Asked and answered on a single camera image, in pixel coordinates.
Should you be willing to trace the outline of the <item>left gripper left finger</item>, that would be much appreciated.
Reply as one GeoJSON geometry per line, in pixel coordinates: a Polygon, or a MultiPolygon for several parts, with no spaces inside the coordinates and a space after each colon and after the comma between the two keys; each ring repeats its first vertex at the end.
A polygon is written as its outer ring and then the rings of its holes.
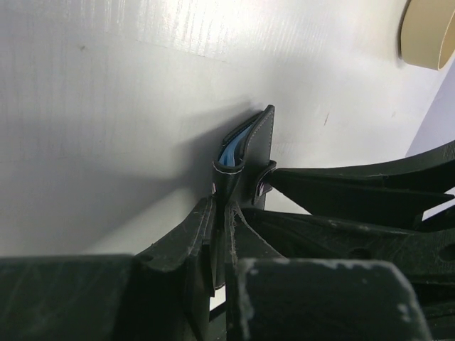
{"type": "Polygon", "coordinates": [[[177,227],[138,254],[146,339],[206,338],[216,282],[215,213],[215,200],[201,199],[177,227]]]}

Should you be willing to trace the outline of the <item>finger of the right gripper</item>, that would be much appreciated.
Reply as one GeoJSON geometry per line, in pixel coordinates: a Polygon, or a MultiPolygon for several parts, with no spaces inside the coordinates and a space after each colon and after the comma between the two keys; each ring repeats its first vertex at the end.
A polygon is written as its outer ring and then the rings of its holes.
{"type": "Polygon", "coordinates": [[[305,179],[275,179],[273,187],[315,216],[402,229],[412,229],[416,217],[454,198],[446,193],[305,179]]]}
{"type": "Polygon", "coordinates": [[[445,193],[454,187],[454,142],[395,161],[336,168],[279,168],[270,176],[272,183],[303,179],[445,193]]]}

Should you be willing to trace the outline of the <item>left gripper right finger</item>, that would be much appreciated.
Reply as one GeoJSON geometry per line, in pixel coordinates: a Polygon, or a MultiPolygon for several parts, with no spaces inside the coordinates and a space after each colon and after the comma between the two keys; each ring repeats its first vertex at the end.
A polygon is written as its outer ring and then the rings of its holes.
{"type": "Polygon", "coordinates": [[[231,204],[229,340],[453,340],[454,231],[231,204]]]}

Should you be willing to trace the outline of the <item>black leather card holder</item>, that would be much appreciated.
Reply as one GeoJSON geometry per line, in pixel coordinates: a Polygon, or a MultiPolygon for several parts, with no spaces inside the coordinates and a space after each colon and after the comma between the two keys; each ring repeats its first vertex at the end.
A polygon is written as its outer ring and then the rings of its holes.
{"type": "Polygon", "coordinates": [[[222,141],[212,162],[213,233],[211,270],[216,289],[225,285],[225,208],[263,210],[272,189],[266,177],[276,168],[270,158],[275,107],[268,105],[235,127],[222,141]]]}

